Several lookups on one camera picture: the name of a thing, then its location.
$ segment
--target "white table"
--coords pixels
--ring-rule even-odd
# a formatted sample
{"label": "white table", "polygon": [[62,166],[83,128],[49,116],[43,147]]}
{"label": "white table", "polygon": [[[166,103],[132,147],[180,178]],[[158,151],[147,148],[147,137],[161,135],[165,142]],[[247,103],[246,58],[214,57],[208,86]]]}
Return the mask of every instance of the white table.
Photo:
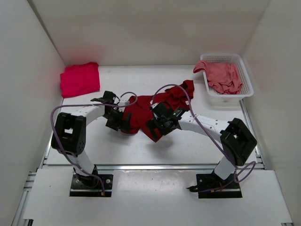
{"label": "white table", "polygon": [[40,169],[24,218],[33,219],[34,226],[281,226],[292,222],[274,171],[255,170],[240,184],[243,198],[238,199],[198,199],[186,187],[195,185],[200,172],[205,170],[116,170],[112,197],[95,198],[69,197],[71,167]]}
{"label": "white table", "polygon": [[[231,107],[217,107],[207,101],[208,94],[203,76],[200,73],[194,74],[193,67],[193,65],[99,67],[101,91],[66,98],[63,104],[86,104],[94,97],[102,97],[106,90],[119,96],[126,91],[133,91],[138,96],[153,95],[158,88],[166,84],[181,84],[184,80],[194,80],[192,107],[195,113],[219,120],[230,121],[233,118],[244,120],[239,103]],[[64,108],[62,111],[71,113],[77,109]],[[190,131],[175,130],[154,143],[141,131],[135,135],[127,135],[105,127],[105,123],[105,118],[99,118],[87,127],[86,152],[97,165],[217,164],[222,158],[222,154],[208,137]],[[254,153],[247,162],[251,161],[256,161]],[[46,164],[69,163],[63,155],[50,149]]]}

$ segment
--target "mounting plate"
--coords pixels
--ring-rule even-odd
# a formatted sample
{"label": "mounting plate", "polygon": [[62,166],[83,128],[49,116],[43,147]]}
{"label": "mounting plate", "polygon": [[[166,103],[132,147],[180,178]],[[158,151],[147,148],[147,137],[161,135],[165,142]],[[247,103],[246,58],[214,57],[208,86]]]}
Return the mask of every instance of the mounting plate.
{"label": "mounting plate", "polygon": [[[225,184],[233,180],[234,175],[231,174]],[[204,191],[210,188],[217,187],[213,186],[211,174],[197,174],[197,185],[198,191]],[[222,190],[214,192],[198,192],[199,199],[220,199],[220,198],[242,198],[240,186],[238,183],[232,182]]]}
{"label": "mounting plate", "polygon": [[99,174],[98,175],[104,185],[105,196],[102,195],[101,185],[95,187],[88,187],[78,180],[77,175],[74,173],[72,177],[70,194],[69,196],[76,197],[111,197],[113,187],[113,175],[112,174]]}

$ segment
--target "plastic basket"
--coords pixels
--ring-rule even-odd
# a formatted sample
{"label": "plastic basket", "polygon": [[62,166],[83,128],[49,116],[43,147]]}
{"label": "plastic basket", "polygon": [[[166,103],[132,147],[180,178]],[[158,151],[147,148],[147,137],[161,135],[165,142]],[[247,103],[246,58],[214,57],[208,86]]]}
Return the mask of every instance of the plastic basket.
{"label": "plastic basket", "polygon": [[220,62],[228,62],[230,64],[236,64],[239,72],[239,76],[241,82],[243,83],[243,87],[239,94],[225,95],[216,92],[213,88],[208,86],[206,72],[203,71],[203,76],[205,79],[205,85],[207,88],[207,92],[209,94],[209,100],[211,102],[237,102],[244,97],[250,97],[253,95],[253,87],[251,85],[248,73],[246,72],[245,65],[243,63],[242,58],[238,54],[231,53],[209,53],[202,54],[201,60],[206,60],[208,62],[220,63]]}

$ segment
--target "robotic arm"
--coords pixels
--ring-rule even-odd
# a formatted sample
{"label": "robotic arm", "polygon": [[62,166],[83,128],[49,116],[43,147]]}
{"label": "robotic arm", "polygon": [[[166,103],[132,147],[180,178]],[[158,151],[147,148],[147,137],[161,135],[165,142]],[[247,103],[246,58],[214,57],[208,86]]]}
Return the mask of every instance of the robotic arm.
{"label": "robotic arm", "polygon": [[[128,102],[118,102],[116,95],[112,92],[105,91],[102,98],[94,98],[91,101],[111,104],[116,107],[93,105],[84,107],[74,113],[59,113],[55,124],[55,129],[68,158],[80,166],[80,168],[73,166],[76,179],[87,188],[95,187],[95,184],[98,184],[95,177],[86,174],[98,176],[97,167],[90,161],[84,150],[87,125],[98,117],[104,117],[107,119],[107,127],[114,130],[128,131],[131,118],[129,113],[123,120],[123,109],[119,109],[118,106],[126,105]],[[166,106],[164,102],[154,104],[151,110],[154,118],[146,124],[155,139],[156,131],[159,131],[161,135],[167,135],[175,129],[189,130],[206,135],[204,130],[197,124],[197,118],[210,135],[222,144],[224,153],[228,158],[223,157],[212,172],[211,179],[216,181],[223,182],[233,173],[236,167],[232,162],[236,166],[243,166],[257,145],[256,139],[240,119],[220,121],[200,115],[193,117],[187,109],[178,108],[173,110]],[[54,136],[52,137],[51,146],[62,153]]]}

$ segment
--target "bright red folded cloth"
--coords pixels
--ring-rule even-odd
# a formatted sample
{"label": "bright red folded cloth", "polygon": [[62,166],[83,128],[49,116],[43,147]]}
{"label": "bright red folded cloth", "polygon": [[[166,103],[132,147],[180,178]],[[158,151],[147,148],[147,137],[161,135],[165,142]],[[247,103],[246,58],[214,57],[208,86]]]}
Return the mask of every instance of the bright red folded cloth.
{"label": "bright red folded cloth", "polygon": [[240,80],[237,66],[235,64],[210,63],[201,60],[196,64],[193,73],[201,70],[206,72],[208,86],[222,94],[239,94],[243,83]]}
{"label": "bright red folded cloth", "polygon": [[[189,95],[190,99],[193,99],[193,91],[194,91],[194,84],[192,80],[185,80],[183,84],[180,85],[183,87]],[[158,139],[155,140],[150,132],[150,130],[146,126],[146,122],[153,118],[153,115],[150,111],[150,101],[152,96],[139,96],[136,104],[131,105],[125,108],[124,111],[124,118],[126,118],[127,113],[132,113],[131,120],[130,120],[130,134],[137,133],[139,129],[141,129],[150,139],[157,142],[162,136],[160,135],[159,131],[156,129],[155,132],[158,136]],[[134,102],[135,97],[130,97],[130,103]],[[183,107],[189,109],[187,105],[187,97],[184,94],[183,90],[179,87],[172,87],[170,89],[166,89],[164,93],[158,93],[155,96],[154,102],[159,103],[167,101],[171,107],[175,110],[177,107]]]}
{"label": "bright red folded cloth", "polygon": [[100,90],[98,63],[73,65],[61,74],[62,97],[76,97]]}

